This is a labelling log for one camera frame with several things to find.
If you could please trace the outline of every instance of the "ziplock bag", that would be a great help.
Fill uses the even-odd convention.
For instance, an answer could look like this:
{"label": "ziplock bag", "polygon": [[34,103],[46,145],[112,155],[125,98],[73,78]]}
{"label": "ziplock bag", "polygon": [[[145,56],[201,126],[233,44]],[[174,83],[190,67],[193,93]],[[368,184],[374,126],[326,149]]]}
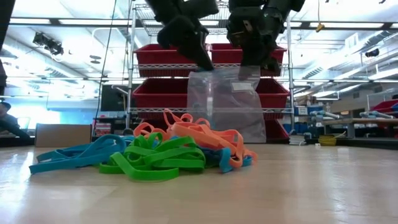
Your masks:
{"label": "ziplock bag", "polygon": [[195,119],[207,119],[213,130],[235,129],[246,143],[264,143],[266,129],[256,93],[259,81],[259,67],[191,72],[188,112]]}

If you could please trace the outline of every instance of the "orange rubber band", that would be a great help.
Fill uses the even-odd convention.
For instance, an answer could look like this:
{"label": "orange rubber band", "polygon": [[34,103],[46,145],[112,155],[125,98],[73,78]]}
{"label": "orange rubber band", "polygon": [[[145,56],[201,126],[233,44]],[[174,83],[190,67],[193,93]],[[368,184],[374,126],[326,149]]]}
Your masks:
{"label": "orange rubber band", "polygon": [[[169,122],[167,114],[172,116],[174,124]],[[172,136],[191,136],[200,147],[213,150],[227,147],[231,150],[232,155],[229,164],[234,168],[241,167],[246,156],[251,156],[253,162],[257,161],[257,154],[244,146],[243,137],[237,130],[212,131],[210,123],[206,119],[200,118],[193,122],[192,115],[185,113],[179,118],[169,109],[164,109],[163,117],[168,126],[167,131],[155,128],[148,123],[141,123],[134,130],[134,135],[142,134],[147,138],[151,133],[158,132],[164,140],[170,139]]]}

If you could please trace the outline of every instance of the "ceiling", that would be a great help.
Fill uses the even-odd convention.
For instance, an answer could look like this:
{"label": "ceiling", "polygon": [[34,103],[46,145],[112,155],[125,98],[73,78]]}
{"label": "ceiling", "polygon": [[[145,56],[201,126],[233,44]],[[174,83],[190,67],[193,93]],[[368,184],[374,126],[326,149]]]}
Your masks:
{"label": "ceiling", "polygon": [[[344,74],[346,78],[351,79],[368,78],[376,72],[396,68],[397,57],[392,57],[398,52],[396,29],[391,30],[390,39],[382,39],[365,49],[369,50],[376,46],[380,50],[378,57],[367,58],[361,54],[364,53],[364,49],[361,49],[363,44],[370,37],[380,34],[375,29],[368,29],[368,27],[375,28],[373,26],[375,24],[370,23],[380,22],[379,29],[385,23],[398,21],[398,14],[396,14],[398,1],[386,0],[383,4],[379,1],[329,0],[326,3],[325,0],[321,0],[318,8],[318,0],[306,0],[300,12],[292,12],[290,18],[293,28],[294,78],[334,79]],[[145,4],[144,0],[135,2]],[[113,0],[103,0],[101,4],[98,4],[97,0],[16,0],[12,17],[19,20],[21,18],[36,18],[36,20],[27,22],[28,24],[24,22],[21,25],[15,22],[17,19],[14,19],[8,29],[0,57],[6,64],[9,86],[13,87],[9,88],[9,94],[92,98],[98,95],[98,78],[101,77],[103,67],[104,74],[109,78],[127,78],[128,60],[125,58],[128,58],[126,51],[130,49],[131,29],[122,25],[112,29],[104,65],[109,29],[106,26],[93,26],[87,23],[93,19],[112,19],[113,6]],[[312,25],[317,24],[318,12],[319,19],[326,21],[326,29],[315,32]],[[117,0],[114,19],[126,20],[128,17],[129,0]],[[40,19],[50,19],[51,24],[41,24]],[[74,26],[60,23],[62,19],[75,19]],[[343,23],[346,27],[328,30],[327,28],[336,25],[333,22]],[[398,23],[389,24],[389,26],[398,28]],[[61,42],[65,51],[64,55],[52,58],[47,50],[33,44],[32,40],[36,32],[43,32],[48,37]],[[135,48],[156,42],[156,37],[149,36],[143,27],[135,29],[135,35]],[[209,35],[206,42],[228,43],[228,40],[225,35]],[[286,32],[279,36],[277,42],[281,47],[287,47]],[[99,63],[92,63],[93,59],[90,55],[101,57],[98,60]],[[283,63],[288,63],[287,58],[287,56],[284,57]],[[348,72],[357,68],[361,69],[347,75]],[[282,78],[287,78],[287,75],[286,70],[282,71]],[[33,80],[37,77],[52,77],[53,79]],[[139,78],[138,73],[135,72],[133,77]],[[111,80],[108,83],[126,84],[126,81]],[[322,83],[305,84],[313,86],[313,93],[325,91]]]}

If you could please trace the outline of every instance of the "metal shelf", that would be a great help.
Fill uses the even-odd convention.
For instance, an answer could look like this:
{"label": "metal shelf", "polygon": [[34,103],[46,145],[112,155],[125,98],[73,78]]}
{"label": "metal shelf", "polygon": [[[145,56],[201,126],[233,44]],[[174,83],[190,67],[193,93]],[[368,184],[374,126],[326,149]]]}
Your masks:
{"label": "metal shelf", "polygon": [[[226,35],[226,23],[230,15],[228,9],[228,2],[217,2],[219,13],[215,15],[206,16],[201,21],[217,21],[217,24],[212,26],[205,25],[209,30],[210,35]],[[137,17],[148,35],[157,35],[163,28],[163,25],[156,22],[155,14],[148,4],[136,4]]]}
{"label": "metal shelf", "polygon": [[[194,113],[203,112],[206,110],[201,109],[188,109],[188,108],[169,108],[173,113]],[[164,108],[130,108],[131,113],[163,113]],[[245,108],[214,108],[212,113],[282,113],[291,114],[291,108],[260,108],[259,110],[248,110]]]}
{"label": "metal shelf", "polygon": [[[237,68],[240,64],[214,64],[215,68]],[[287,68],[287,64],[280,65],[281,68]],[[152,65],[134,65],[134,69],[156,70],[156,69],[197,69],[195,64],[152,64]]]}

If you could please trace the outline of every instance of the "green rubber band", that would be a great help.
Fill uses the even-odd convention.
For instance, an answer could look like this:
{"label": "green rubber band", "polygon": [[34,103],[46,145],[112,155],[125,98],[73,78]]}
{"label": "green rubber band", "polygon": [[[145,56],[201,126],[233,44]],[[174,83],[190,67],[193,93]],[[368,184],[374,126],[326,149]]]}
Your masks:
{"label": "green rubber band", "polygon": [[180,169],[201,172],[206,159],[196,146],[189,136],[164,142],[160,133],[152,133],[147,139],[138,136],[123,154],[114,153],[107,164],[100,164],[99,172],[124,173],[138,181],[170,180],[178,177]]}

